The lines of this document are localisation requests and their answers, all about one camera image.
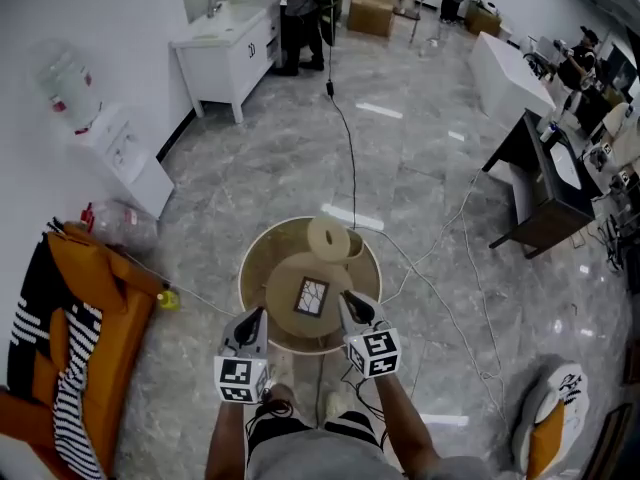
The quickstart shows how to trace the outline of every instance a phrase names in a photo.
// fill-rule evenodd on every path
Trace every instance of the faucet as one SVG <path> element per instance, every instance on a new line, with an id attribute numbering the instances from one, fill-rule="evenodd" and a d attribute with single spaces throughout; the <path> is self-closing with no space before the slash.
<path id="1" fill-rule="evenodd" d="M 207 0 L 207 18 L 213 18 L 222 9 L 223 0 Z"/>

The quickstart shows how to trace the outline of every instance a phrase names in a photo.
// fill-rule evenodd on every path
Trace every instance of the black shoe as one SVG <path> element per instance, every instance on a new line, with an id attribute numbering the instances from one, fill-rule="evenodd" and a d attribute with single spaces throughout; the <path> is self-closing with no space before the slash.
<path id="1" fill-rule="evenodd" d="M 313 69 L 314 71 L 324 71 L 324 62 L 315 62 L 313 60 L 308 60 L 306 62 L 301 62 L 298 64 L 302 69 Z"/>
<path id="2" fill-rule="evenodd" d="M 298 70 L 284 66 L 282 68 L 274 68 L 273 74 L 278 76 L 298 76 Z"/>

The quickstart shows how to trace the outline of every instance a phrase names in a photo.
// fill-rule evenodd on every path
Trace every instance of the orange sofa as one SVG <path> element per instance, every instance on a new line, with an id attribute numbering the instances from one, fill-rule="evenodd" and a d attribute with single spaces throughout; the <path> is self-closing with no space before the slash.
<path id="1" fill-rule="evenodd" d="M 100 338 L 88 362 L 83 421 L 103 471 L 111 476 L 122 404 L 147 321 L 163 287 L 154 276 L 84 231 L 68 223 L 64 230 L 66 234 L 48 234 L 56 266 L 76 297 L 102 311 Z M 54 385 L 68 360 L 68 330 L 60 310 L 51 318 L 50 349 L 51 359 L 37 353 L 34 364 L 32 396 L 40 403 L 0 392 L 0 433 L 27 442 L 58 478 L 79 479 L 53 444 Z"/>

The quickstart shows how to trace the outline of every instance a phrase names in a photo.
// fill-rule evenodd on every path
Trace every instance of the gray marble floor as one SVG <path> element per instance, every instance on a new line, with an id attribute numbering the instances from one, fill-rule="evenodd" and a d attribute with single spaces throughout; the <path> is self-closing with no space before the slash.
<path id="1" fill-rule="evenodd" d="M 353 132 L 358 213 L 382 220 L 413 261 L 458 211 L 470 180 L 506 135 L 479 107 L 466 62 L 474 38 L 461 28 L 441 29 L 431 13 L 425 18 L 413 46 L 411 23 L 397 19 L 390 41 L 340 30 L 333 51 L 335 99 Z M 147 260 L 151 266 L 218 306 L 240 311 L 238 268 L 262 230 L 318 214 L 323 203 L 351 208 L 347 138 L 325 95 L 326 78 L 326 72 L 303 72 L 295 79 L 267 75 L 244 104 L 242 125 L 234 124 L 230 107 L 213 104 L 204 119 L 189 125 L 163 162 L 176 190 L 160 220 L 160 246 Z M 358 102 L 403 118 L 360 110 Z M 536 371 L 549 354 L 581 362 L 591 409 L 559 469 L 577 476 L 619 397 L 630 303 L 624 279 L 607 269 L 603 248 L 584 232 L 576 238 L 576 245 L 584 239 L 583 246 L 574 249 L 566 241 L 531 261 L 513 243 L 490 250 L 488 244 L 509 224 L 508 193 L 504 183 L 480 174 L 464 211 L 501 358 L 507 424 L 451 316 L 416 275 L 386 305 L 401 334 L 399 376 L 419 412 L 469 417 L 466 427 L 430 426 L 442 455 L 477 455 L 512 478 L 505 472 L 507 430 Z M 462 225 L 461 219 L 451 225 L 420 271 L 451 308 L 479 368 L 495 374 L 500 364 Z M 389 297 L 407 264 L 386 238 L 364 235 L 380 261 Z M 154 314 L 124 411 L 118 478 L 202 478 L 219 406 L 212 357 L 227 321 L 186 293 L 179 312 Z M 340 354 L 326 358 L 321 401 L 346 367 Z M 312 422 L 318 370 L 317 358 L 295 358 L 295 391 Z M 500 382 L 487 384 L 501 405 Z M 375 402 L 371 388 L 366 385 L 364 393 Z"/>

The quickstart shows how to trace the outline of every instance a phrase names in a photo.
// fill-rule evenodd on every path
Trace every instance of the person wearing black cap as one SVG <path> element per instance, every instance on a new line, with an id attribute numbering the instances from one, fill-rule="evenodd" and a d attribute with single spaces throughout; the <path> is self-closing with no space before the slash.
<path id="1" fill-rule="evenodd" d="M 564 110 L 567 99 L 574 93 L 584 88 L 585 82 L 595 74 L 596 54 L 593 48 L 598 44 L 598 36 L 587 27 L 580 27 L 584 33 L 582 41 L 571 50 L 563 51 L 566 57 L 549 88 L 549 94 L 556 104 L 553 113 L 557 120 Z"/>

